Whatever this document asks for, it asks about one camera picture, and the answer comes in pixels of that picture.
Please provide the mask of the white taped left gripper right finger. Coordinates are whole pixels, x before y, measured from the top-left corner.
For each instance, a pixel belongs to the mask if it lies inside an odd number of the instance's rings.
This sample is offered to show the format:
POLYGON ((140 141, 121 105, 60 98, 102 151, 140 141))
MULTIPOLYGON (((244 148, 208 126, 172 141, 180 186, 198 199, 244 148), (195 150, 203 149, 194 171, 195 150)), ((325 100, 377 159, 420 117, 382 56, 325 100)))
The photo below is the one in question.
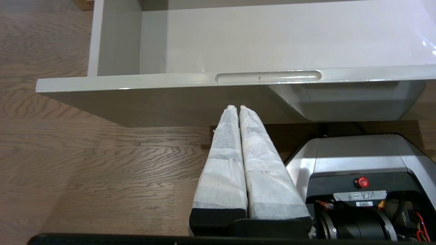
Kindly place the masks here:
POLYGON ((310 238, 312 217, 260 117, 241 106, 239 122, 249 205, 248 218, 235 222, 235 235, 310 238))

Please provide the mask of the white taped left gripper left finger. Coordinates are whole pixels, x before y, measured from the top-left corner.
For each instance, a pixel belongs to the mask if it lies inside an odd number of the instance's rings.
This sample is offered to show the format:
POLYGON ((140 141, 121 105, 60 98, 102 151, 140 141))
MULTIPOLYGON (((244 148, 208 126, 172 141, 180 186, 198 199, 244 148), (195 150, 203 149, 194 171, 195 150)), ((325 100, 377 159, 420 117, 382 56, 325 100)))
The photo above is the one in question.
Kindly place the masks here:
POLYGON ((189 216, 190 236, 227 236, 247 218, 248 197, 238 110, 229 105, 215 129, 189 216))

